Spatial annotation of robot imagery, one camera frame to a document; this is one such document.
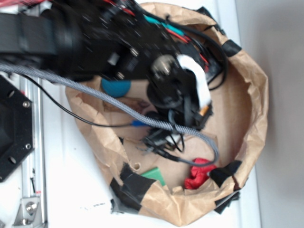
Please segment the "black gripper with wiring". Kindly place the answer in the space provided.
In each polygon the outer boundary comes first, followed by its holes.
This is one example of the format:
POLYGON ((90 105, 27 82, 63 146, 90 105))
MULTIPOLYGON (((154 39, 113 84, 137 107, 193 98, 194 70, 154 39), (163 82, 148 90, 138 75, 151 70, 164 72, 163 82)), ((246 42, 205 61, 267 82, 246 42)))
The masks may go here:
POLYGON ((176 139, 185 134, 202 139, 218 156, 214 141, 200 131, 212 114, 208 84, 227 73, 222 49, 213 54, 186 32, 191 28, 144 11, 133 0, 84 0, 80 7, 90 49, 84 52, 86 70, 109 81, 147 79, 147 96, 155 112, 142 115, 103 90, 87 86, 79 90, 114 105, 134 118, 134 124, 149 126, 141 142, 147 151, 167 157, 177 149, 176 139))

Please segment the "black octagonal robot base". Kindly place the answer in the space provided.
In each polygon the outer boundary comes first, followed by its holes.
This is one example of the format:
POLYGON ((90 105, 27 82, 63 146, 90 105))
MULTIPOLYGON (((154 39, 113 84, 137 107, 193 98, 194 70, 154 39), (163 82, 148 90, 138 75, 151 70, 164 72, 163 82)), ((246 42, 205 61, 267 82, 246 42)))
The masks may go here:
POLYGON ((4 182, 32 151, 32 102, 1 76, 0 181, 4 182))

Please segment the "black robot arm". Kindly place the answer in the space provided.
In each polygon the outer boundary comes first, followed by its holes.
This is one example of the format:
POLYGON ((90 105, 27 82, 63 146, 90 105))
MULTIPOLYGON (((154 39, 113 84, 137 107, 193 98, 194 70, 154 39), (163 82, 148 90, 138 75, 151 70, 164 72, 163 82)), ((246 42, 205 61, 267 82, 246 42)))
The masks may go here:
POLYGON ((213 39, 161 18, 134 0, 53 0, 38 16, 0 15, 0 69, 32 74, 93 95, 152 127, 145 144, 169 157, 171 133, 214 141, 201 130, 212 113, 209 83, 227 74, 228 60, 213 39), (149 81, 158 114, 140 114, 112 95, 80 85, 94 76, 149 81))

